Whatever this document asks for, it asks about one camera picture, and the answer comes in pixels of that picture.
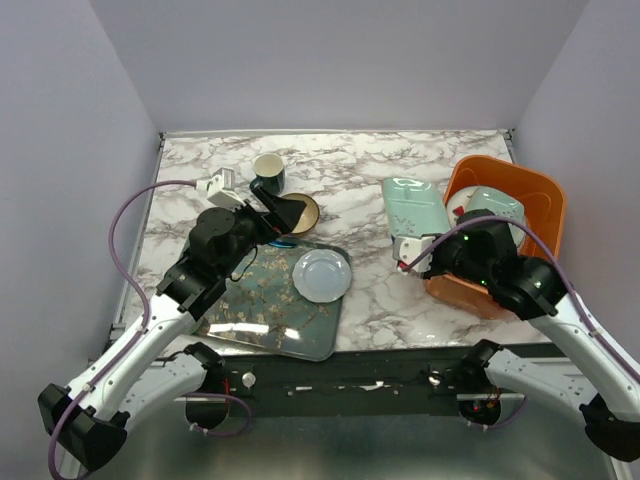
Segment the brown cream bowl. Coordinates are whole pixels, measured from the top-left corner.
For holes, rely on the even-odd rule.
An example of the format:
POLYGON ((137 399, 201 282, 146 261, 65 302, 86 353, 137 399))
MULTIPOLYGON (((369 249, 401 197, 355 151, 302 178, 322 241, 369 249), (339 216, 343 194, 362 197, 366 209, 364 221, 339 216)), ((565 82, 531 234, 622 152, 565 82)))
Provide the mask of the brown cream bowl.
POLYGON ((289 193, 282 196, 285 200, 303 201, 305 210, 302 213, 298 224, 290 233, 293 237, 302 237, 311 232, 317 225, 320 217, 320 208, 316 201, 309 195, 303 193, 289 193))

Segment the dark green mug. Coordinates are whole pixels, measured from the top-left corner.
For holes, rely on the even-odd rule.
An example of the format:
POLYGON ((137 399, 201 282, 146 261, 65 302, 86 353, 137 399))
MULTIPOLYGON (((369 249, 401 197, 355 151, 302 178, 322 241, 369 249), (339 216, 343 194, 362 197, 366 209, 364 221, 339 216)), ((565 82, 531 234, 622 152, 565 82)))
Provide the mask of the dark green mug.
POLYGON ((285 188, 285 163, 273 153, 263 154, 255 158, 253 163, 254 179, 250 187, 261 186, 266 192, 279 196, 285 188))

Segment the mint rectangular dish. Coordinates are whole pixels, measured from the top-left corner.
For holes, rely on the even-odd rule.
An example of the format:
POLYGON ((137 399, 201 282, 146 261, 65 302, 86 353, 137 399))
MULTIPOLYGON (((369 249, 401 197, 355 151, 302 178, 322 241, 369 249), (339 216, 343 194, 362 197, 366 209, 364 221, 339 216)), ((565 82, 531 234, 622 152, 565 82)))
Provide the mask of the mint rectangular dish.
POLYGON ((466 211, 489 210, 493 215, 527 224, 525 207, 517 199, 492 187, 479 186, 469 197, 466 211))
POLYGON ((393 241, 444 234, 451 227, 440 193, 430 182, 388 177, 382 195, 393 241))

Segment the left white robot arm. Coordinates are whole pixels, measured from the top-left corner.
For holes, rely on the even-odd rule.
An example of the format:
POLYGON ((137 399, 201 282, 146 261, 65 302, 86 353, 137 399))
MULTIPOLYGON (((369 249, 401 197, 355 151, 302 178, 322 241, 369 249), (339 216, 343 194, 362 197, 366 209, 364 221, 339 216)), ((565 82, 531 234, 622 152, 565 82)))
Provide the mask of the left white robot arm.
POLYGON ((226 194, 202 212, 185 250, 167 270, 143 313, 84 373, 61 386, 48 384, 37 404, 50 436, 52 478, 60 478, 56 448, 62 446, 87 471, 106 465, 123 446, 133 414, 120 405, 144 371, 176 337, 194 326, 217 302, 241 261, 259 246, 296 227, 306 205, 252 190, 265 206, 226 194))

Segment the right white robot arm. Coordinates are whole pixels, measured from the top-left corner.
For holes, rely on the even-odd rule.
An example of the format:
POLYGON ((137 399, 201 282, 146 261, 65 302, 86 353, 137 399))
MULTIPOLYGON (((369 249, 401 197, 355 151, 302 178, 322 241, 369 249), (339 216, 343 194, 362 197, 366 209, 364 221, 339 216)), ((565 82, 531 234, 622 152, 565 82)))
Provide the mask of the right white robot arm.
POLYGON ((501 307, 543 333, 582 375, 577 381, 565 379, 487 343, 484 357, 460 367, 467 389, 480 392, 494 385, 545 402, 577 418, 607 455, 638 460, 638 361, 591 314, 552 252, 544 257, 519 253, 514 229, 547 249, 525 224, 474 210, 445 233, 405 241, 410 253, 399 265, 424 278, 450 274, 485 287, 501 307))

